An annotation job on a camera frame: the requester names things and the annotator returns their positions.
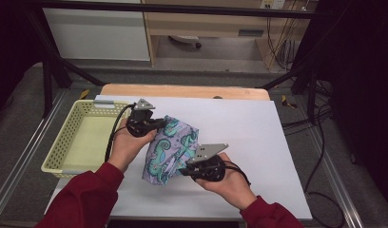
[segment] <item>gray carpet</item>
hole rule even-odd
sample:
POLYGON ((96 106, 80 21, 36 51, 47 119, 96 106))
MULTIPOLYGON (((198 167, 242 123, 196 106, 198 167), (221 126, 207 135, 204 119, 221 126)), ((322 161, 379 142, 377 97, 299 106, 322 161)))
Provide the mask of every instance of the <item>gray carpet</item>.
MULTIPOLYGON (((112 70, 90 67, 87 69, 87 72, 99 79, 112 83, 192 86, 253 87, 261 86, 277 77, 275 74, 255 74, 245 72, 245 70, 239 70, 238 72, 180 71, 167 69, 162 65, 151 68, 134 69, 130 67, 128 69, 112 70)), ((68 89, 66 98, 52 125, 49 127, 47 135, 36 150, 23 178, 3 211, 0 217, 1 222, 35 222, 43 216, 49 202, 50 191, 54 189, 58 180, 50 174, 43 173, 40 170, 40 166, 72 104, 79 98, 83 89, 85 87, 91 88, 88 99, 94 98, 96 94, 100 93, 101 89, 100 87, 86 84, 86 81, 78 76, 72 75, 72 79, 75 81, 74 87, 68 89)), ((271 99, 276 102, 277 110, 283 123, 303 119, 298 108, 281 105, 282 94, 288 97, 289 102, 295 102, 288 89, 290 86, 291 82, 285 82, 269 91, 271 99)), ((28 144, 33 131, 40 123, 43 114, 43 101, 42 71, 39 67, 32 68, 26 73, 23 81, 14 91, 13 102, 0 113, 0 186, 4 183, 11 168, 15 165, 23 149, 28 144)), ((328 119, 324 122, 323 130, 326 139, 326 149, 339 170, 364 225, 366 227, 388 227, 388 205, 370 179, 365 168, 351 163, 350 154, 335 120, 328 119)), ((310 175, 318 159, 310 132, 302 131, 287 136, 287 142, 301 183, 305 185, 307 177, 310 175)), ((335 198, 330 182, 322 167, 313 178, 309 190, 319 191, 333 199, 335 198)), ((327 200, 312 197, 308 200, 308 203, 312 212, 321 220, 330 225, 340 222, 339 212, 327 200)), ((321 227, 315 220, 304 221, 303 224, 307 227, 321 227)))

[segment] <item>yellow basket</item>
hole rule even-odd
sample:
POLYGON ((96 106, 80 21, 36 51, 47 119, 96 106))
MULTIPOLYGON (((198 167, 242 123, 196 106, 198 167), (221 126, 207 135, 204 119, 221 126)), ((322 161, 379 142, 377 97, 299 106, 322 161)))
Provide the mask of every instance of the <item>yellow basket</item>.
POLYGON ((126 105, 97 100, 75 102, 42 164, 42 171, 57 178, 96 171, 105 161, 111 129, 126 105))

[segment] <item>cloth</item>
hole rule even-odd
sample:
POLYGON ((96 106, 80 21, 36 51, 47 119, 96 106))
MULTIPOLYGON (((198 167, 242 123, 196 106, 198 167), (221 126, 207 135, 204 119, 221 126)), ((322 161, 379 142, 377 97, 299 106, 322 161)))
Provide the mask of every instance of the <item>cloth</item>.
MULTIPOLYGON (((96 173, 86 172, 69 181, 55 197, 36 228, 103 228, 118 199, 124 175, 110 163, 96 173)), ((260 196, 241 215, 252 228, 301 227, 284 207, 268 204, 260 196)))
POLYGON ((185 161, 193 158, 198 147, 199 130, 176 118, 165 116, 166 127, 158 131, 146 152, 143 179, 157 185, 181 175, 185 161))

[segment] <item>white cabinet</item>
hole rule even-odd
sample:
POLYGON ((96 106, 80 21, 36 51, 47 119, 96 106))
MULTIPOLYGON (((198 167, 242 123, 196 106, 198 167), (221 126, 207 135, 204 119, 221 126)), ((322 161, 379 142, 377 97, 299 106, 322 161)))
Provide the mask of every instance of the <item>white cabinet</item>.
MULTIPOLYGON (((140 0, 106 2, 140 3, 140 0)), ((44 9, 44 12, 64 58, 149 61, 141 12, 78 9, 44 9)))

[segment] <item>hand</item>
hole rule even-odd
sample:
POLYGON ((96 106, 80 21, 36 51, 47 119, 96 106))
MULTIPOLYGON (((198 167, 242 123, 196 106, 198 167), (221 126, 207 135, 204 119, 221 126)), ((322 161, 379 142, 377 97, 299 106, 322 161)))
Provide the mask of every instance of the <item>hand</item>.
MULTIPOLYGON (((126 126, 126 119, 122 119, 119 129, 126 126)), ((126 128, 121 129, 114 135, 114 143, 108 163, 111 163, 121 172, 125 173, 129 164, 135 159, 140 150, 151 142, 156 135, 156 130, 148 132, 143 137, 132 136, 126 128)))
MULTIPOLYGON (((219 156, 222 160, 231 162, 225 153, 221 153, 219 156)), ((242 174, 231 169, 226 169, 224 178, 221 181, 213 182, 203 179, 196 179, 196 182, 205 190, 220 195, 232 206, 240 210, 246 209, 252 202, 257 199, 242 174)))

